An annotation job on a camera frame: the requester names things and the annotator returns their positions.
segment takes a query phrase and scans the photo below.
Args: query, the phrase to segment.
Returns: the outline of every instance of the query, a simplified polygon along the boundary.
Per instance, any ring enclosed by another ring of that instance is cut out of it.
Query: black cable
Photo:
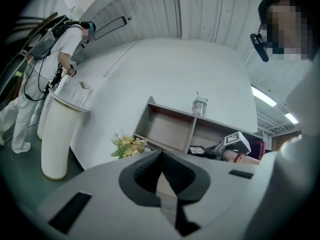
[[[27,86],[28,80],[29,80],[29,78],[31,77],[31,75],[33,74],[37,62],[38,62],[38,60],[35,61],[34,65],[33,65],[33,69],[32,69],[32,71],[31,71],[30,75],[28,76],[28,78],[26,79],[26,81],[25,81],[25,83],[24,83],[24,87],[23,87],[24,96],[25,96],[28,100],[33,101],[33,102],[41,101],[41,100],[43,100],[43,99],[46,97],[46,95],[44,95],[44,96],[43,96],[42,98],[40,98],[40,99],[33,99],[33,98],[31,98],[28,94],[26,94],[26,86]],[[38,88],[39,88],[39,91],[44,94],[44,92],[40,89],[40,72],[41,72],[41,69],[42,69],[43,64],[44,64],[44,59],[42,60],[41,67],[40,67],[40,70],[39,70],[39,73],[38,73]]]
[[[40,91],[41,93],[43,93],[43,94],[45,94],[45,92],[40,89],[40,73],[41,73],[42,65],[44,64],[45,59],[46,59],[46,58],[44,58],[44,59],[42,60],[41,67],[40,67],[39,74],[38,74],[38,89],[39,89],[39,91]]]

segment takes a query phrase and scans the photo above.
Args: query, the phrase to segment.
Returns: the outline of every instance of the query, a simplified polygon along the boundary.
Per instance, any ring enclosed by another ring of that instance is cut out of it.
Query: person
[[[313,61],[319,48],[319,22],[313,4],[297,0],[262,0],[258,6],[262,35],[273,54]]]
[[[96,31],[96,25],[91,21],[72,21],[68,29],[56,41],[51,53],[43,60],[31,59],[23,75],[23,82],[19,96],[11,101],[0,112],[0,145],[4,145],[3,134],[14,126],[12,138],[12,150],[16,154],[27,152],[31,148],[29,142],[25,142],[27,128],[30,124],[37,102],[41,99],[49,80],[51,80],[61,64],[70,76],[74,75],[74,69],[69,64],[69,57],[74,53],[82,39],[89,41],[89,36]]]
[[[260,161],[247,155],[236,153],[232,150],[226,150],[222,153],[224,159],[228,163],[238,163],[247,165],[259,165]]]
[[[320,134],[320,35],[317,0],[262,0],[258,14],[268,45],[283,54],[309,60],[304,78],[286,97],[290,113],[303,135]]]

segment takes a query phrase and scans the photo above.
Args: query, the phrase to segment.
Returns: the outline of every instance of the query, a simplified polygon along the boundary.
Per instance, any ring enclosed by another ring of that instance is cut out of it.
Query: wooden shelf
[[[208,148],[236,132],[242,132],[250,144],[263,141],[256,134],[156,104],[150,97],[133,135],[149,143],[151,149],[187,153],[190,145]]]
[[[173,146],[169,146],[169,145],[166,145],[164,143],[161,143],[159,141],[156,141],[155,139],[152,139],[152,138],[147,138],[143,135],[140,135],[140,134],[137,134],[135,133],[134,136],[142,139],[142,140],[145,140],[147,143],[151,143],[152,145],[155,145],[161,149],[165,149],[165,150],[174,150],[174,151],[178,151],[178,152],[184,152],[183,150],[181,149],[178,149],[178,148],[175,148]]]

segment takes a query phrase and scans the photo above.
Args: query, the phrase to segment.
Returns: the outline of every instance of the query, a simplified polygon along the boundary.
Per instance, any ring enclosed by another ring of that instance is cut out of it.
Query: ceiling
[[[83,61],[101,51],[136,40],[158,37],[201,39],[235,49],[242,58],[251,84],[278,105],[270,107],[255,99],[258,128],[270,135],[296,129],[284,114],[285,99],[307,73],[308,61],[270,60],[263,62],[250,41],[260,26],[261,0],[96,0],[81,20],[92,20],[97,29],[120,16],[128,24],[98,41],[91,42],[76,55]]]

